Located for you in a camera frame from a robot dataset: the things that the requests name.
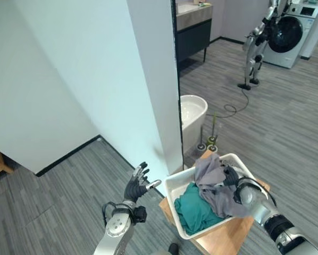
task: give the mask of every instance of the laundry basket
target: laundry basket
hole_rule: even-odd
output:
[[[239,159],[239,157],[236,154],[226,154],[224,156],[220,157],[220,160],[223,162],[225,165],[230,165],[230,166],[235,166],[237,168],[240,168],[242,170],[242,173],[244,176],[254,178],[254,176],[251,174],[251,172],[246,168],[246,166],[243,164],[243,162]],[[202,231],[199,231],[193,235],[188,235],[184,228],[181,226],[181,223],[179,221],[179,216],[177,211],[175,210],[174,207],[174,201],[179,198],[181,195],[184,194],[186,187],[189,185],[190,182],[195,181],[195,171],[196,168],[192,167],[190,169],[184,170],[182,172],[173,174],[169,177],[167,177],[164,180],[164,188],[167,194],[169,206],[172,212],[172,216],[174,219],[174,223],[178,229],[179,235],[184,238],[184,239],[192,239],[200,234],[203,234],[213,228],[216,228],[225,222],[228,222],[229,220],[232,220],[234,217],[229,217],[224,219],[223,221],[208,227]]]

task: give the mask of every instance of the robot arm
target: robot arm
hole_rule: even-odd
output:
[[[131,180],[124,191],[124,201],[120,204],[109,202],[103,207],[105,222],[105,234],[95,249],[94,255],[122,255],[127,243],[134,233],[134,225],[146,221],[145,207],[137,207],[136,202],[139,197],[148,190],[157,187],[161,181],[156,180],[148,185],[143,185],[147,180],[145,170],[147,164],[141,163],[133,172]],[[107,205],[112,205],[114,210],[112,218],[106,222],[105,209]]]
[[[264,17],[264,19],[262,20],[261,24],[256,27],[253,31],[251,31],[251,33],[249,34],[248,37],[256,37],[259,36],[266,24],[273,18],[277,16],[277,10],[278,10],[278,0],[270,0],[270,4],[269,4],[269,8],[267,9],[267,14]]]
[[[244,177],[237,181],[236,186],[236,202],[242,203],[249,210],[282,255],[318,255],[318,248],[268,201],[260,184]]]

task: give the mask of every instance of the black cable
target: black cable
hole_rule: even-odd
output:
[[[108,202],[108,203],[106,203],[106,204],[104,204],[104,205],[102,206],[102,216],[103,216],[103,218],[104,218],[105,227],[106,227],[106,225],[107,225],[106,209],[107,209],[107,206],[109,206],[109,205],[113,206],[114,209],[116,209],[117,206],[125,206],[125,207],[127,207],[127,208],[129,209],[131,215],[132,215],[131,218],[133,218],[133,209],[132,209],[129,205],[126,205],[125,203],[113,203],[113,202]]]
[[[106,204],[104,204],[104,205],[102,206],[102,216],[103,216],[103,218],[104,218],[105,227],[106,227],[106,225],[107,225],[106,208],[107,208],[107,206],[109,206],[109,205],[111,205],[111,206],[113,206],[114,208],[116,208],[116,204],[113,203],[113,202],[108,202],[108,203],[106,203]]]
[[[274,203],[274,205],[277,207],[277,203],[276,203],[276,200],[275,200],[275,198],[272,196],[272,194],[263,186],[263,185],[261,185],[259,182],[257,182],[255,179],[252,179],[252,178],[250,178],[250,177],[242,177],[242,178],[240,178],[240,179],[238,179],[237,180],[237,184],[236,184],[236,187],[238,186],[238,183],[239,183],[239,181],[241,181],[241,180],[251,180],[251,181],[253,181],[253,182],[255,182],[256,184],[258,184],[258,186],[260,186],[268,195],[269,195],[269,197],[271,198],[271,200],[272,200],[272,202]]]
[[[241,91],[242,91],[243,95],[244,95],[244,96],[246,97],[246,99],[247,99],[247,101],[246,101],[246,103],[245,103],[245,106],[244,106],[242,109],[237,110],[233,105],[226,104],[226,105],[223,106],[223,108],[224,108],[227,112],[230,112],[230,113],[232,113],[232,114],[227,115],[227,116],[218,116],[218,115],[217,115],[217,118],[230,118],[230,117],[233,117],[233,116],[235,116],[236,113],[243,111],[243,110],[249,105],[249,102],[250,102],[250,101],[249,101],[249,97],[247,96],[247,94],[245,94],[244,89],[242,89]]]
[[[133,216],[133,209],[129,205],[126,205],[125,203],[117,203],[115,206],[126,206]]]

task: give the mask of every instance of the clothing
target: clothing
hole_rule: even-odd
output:
[[[221,165],[219,155],[212,154],[208,158],[196,161],[195,180],[199,188],[199,195],[210,204],[213,212],[222,218],[249,216],[248,210],[233,199],[235,185],[214,187],[223,182],[225,178],[224,166]]]
[[[193,235],[223,219],[217,217],[211,206],[199,196],[199,188],[191,182],[183,195],[174,201],[180,223],[188,235]]]

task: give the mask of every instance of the teal cloth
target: teal cloth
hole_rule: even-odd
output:
[[[183,195],[174,201],[180,223],[188,235],[193,235],[223,219],[217,217],[208,202],[199,196],[199,188],[191,182]]]

